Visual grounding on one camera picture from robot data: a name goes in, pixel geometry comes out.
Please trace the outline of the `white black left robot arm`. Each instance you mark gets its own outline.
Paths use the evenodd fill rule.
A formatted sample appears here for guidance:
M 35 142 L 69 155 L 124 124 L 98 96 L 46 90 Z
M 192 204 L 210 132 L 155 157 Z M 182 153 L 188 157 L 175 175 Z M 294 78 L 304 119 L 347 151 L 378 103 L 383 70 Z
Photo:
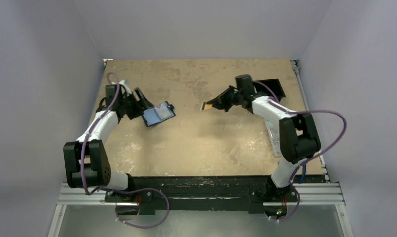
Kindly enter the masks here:
M 107 85 L 93 122 L 74 142 L 63 147 L 67 184 L 71 188 L 100 187 L 117 190 L 124 202 L 136 197 L 131 175 L 112 171 L 104 143 L 124 116 L 135 119 L 153 108 L 139 88 Z

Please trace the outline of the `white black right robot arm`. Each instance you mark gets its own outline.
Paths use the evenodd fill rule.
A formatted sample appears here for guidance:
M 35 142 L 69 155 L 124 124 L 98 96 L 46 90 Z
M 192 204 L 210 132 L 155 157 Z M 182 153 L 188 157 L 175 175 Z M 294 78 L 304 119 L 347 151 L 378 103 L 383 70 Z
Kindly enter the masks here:
M 203 102 L 201 109 L 228 112 L 232 106 L 241 106 L 274 125 L 278 130 L 281 160 L 267 181 L 266 194 L 270 200 L 278 201 L 292 184 L 298 167 L 321 148 L 314 119 L 310 113 L 302 114 L 276 102 L 270 89 L 257 91 L 256 82 L 248 74 L 236 76 L 235 81 L 236 86 L 229 86 L 216 98 Z

